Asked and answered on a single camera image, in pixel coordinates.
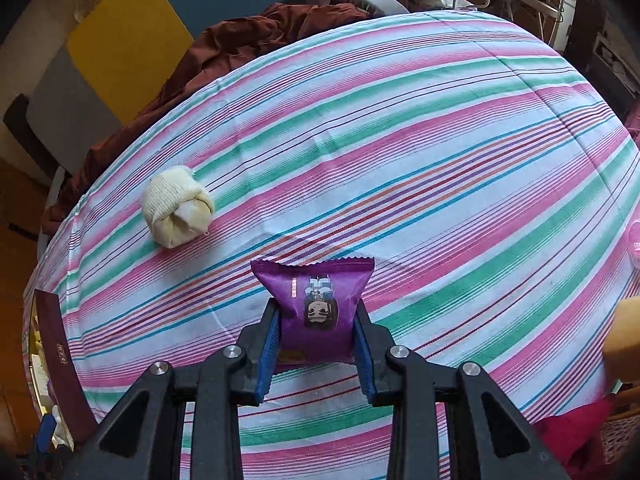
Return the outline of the yellow sponge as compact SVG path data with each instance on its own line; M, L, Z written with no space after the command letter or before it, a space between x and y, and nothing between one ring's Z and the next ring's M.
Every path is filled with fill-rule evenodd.
M606 374L621 382L638 382L640 376L640 297L622 300L603 344Z

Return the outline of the rolled cream sock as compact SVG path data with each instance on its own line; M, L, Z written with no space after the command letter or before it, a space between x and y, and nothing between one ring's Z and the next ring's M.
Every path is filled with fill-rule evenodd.
M208 230L215 205L189 167L175 166L149 180L142 195L141 209L153 240L172 249Z

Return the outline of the gold storage box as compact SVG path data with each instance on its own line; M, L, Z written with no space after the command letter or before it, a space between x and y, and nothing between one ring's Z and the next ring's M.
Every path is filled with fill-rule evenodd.
M52 442L79 448L98 423L82 390L62 322L58 296L36 289L27 310L28 371L41 414L52 417Z

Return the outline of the red garment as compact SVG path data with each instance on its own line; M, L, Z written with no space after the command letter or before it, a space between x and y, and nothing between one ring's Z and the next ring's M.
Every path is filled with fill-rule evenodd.
M572 479L601 479L610 472L605 463L601 430L612 414L613 397L574 408L534 423L536 434Z

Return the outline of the striped bed sheet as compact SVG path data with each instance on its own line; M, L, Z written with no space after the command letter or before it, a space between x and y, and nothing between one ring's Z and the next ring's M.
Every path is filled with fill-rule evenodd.
M168 249L141 200L175 166L215 212ZM154 359L204 359L262 314L252 260L371 257L375 322L439 364L477 362L538 420L605 392L638 210L638 148L561 55L480 12L398 15L196 92L85 192L32 284L60 298L103 416Z

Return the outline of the maroon blanket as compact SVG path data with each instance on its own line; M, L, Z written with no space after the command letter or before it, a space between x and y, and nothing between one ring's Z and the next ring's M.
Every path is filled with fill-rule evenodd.
M146 130L212 81L250 61L337 27L367 21L372 14L356 4L275 3L248 18L206 28L186 50L160 92L128 124L87 152L80 169L67 179L42 216L43 234L52 236L98 177Z

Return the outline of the blue yellow grey headboard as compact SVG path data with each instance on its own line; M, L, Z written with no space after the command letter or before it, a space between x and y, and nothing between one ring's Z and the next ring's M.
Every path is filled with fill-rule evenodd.
M102 0L67 36L26 118L56 166L76 172L89 148L160 92L209 26L285 0Z

